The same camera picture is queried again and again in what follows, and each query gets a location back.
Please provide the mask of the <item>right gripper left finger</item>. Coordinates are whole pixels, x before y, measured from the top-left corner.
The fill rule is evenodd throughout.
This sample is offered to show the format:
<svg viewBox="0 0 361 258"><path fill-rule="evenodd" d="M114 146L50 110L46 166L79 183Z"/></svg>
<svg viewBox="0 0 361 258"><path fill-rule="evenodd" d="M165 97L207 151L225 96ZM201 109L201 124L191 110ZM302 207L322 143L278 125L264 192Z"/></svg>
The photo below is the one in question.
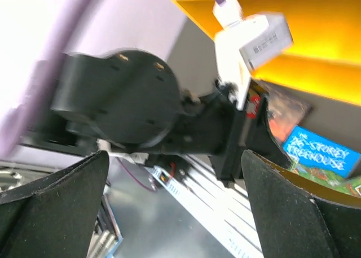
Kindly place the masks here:
<svg viewBox="0 0 361 258"><path fill-rule="evenodd" d="M106 151L1 193L1 257L86 257L109 169Z"/></svg>

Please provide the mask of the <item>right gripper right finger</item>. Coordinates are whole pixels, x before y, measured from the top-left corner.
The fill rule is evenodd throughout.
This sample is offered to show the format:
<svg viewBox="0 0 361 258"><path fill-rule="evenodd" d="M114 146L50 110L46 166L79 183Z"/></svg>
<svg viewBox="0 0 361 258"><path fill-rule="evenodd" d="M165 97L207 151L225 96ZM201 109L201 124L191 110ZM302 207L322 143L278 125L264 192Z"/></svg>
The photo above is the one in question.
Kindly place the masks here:
<svg viewBox="0 0 361 258"><path fill-rule="evenodd" d="M251 150L241 165L264 257L360 257L360 198Z"/></svg>

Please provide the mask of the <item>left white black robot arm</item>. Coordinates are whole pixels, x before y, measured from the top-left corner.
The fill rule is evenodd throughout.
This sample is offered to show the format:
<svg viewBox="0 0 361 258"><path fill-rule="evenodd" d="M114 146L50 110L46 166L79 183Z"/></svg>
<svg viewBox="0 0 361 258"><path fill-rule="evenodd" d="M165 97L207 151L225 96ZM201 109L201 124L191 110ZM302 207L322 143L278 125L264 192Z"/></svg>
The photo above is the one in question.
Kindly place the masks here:
<svg viewBox="0 0 361 258"><path fill-rule="evenodd" d="M208 155L224 185L243 177L251 150L283 168L292 165L268 123L268 93L251 83L243 110L232 84L214 83L200 97L181 90L171 68L142 50L105 57L63 55L25 146L84 156L97 139L116 152L147 153L155 165L173 155Z"/></svg>

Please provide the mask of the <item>light blue 26-Storey Treehouse book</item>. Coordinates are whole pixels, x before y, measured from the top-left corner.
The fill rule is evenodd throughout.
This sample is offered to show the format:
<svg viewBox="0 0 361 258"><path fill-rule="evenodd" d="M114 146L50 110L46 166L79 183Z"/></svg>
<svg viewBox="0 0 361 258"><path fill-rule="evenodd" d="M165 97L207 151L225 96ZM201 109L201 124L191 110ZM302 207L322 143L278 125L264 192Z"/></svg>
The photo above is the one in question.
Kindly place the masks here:
<svg viewBox="0 0 361 258"><path fill-rule="evenodd" d="M283 144L284 151L299 164L332 171L348 178L360 164L360 153L296 126Z"/></svg>

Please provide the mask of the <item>dark Tale of Two Cities book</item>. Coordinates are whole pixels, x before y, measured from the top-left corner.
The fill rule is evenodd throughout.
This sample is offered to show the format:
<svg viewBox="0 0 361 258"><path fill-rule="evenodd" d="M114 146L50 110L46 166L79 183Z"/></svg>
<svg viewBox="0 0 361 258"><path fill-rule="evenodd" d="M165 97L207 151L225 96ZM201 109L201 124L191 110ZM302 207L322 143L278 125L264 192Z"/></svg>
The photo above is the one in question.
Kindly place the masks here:
<svg viewBox="0 0 361 258"><path fill-rule="evenodd" d="M292 130L309 114L312 105L287 89L257 80L256 83L268 92L268 123L272 135L283 144Z"/></svg>

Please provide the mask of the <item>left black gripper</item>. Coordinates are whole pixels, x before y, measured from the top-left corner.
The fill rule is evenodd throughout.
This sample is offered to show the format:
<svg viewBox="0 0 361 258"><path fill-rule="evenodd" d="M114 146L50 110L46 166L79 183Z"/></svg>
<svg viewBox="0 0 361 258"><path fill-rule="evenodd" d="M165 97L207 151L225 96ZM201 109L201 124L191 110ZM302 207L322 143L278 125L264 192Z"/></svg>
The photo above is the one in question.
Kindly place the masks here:
<svg viewBox="0 0 361 258"><path fill-rule="evenodd" d="M284 169L292 161L273 136L267 117L268 93L259 85L252 85L246 96L245 109L235 110L226 141L220 153L209 157L217 180L225 187L243 178L241 156L250 149Z"/></svg>

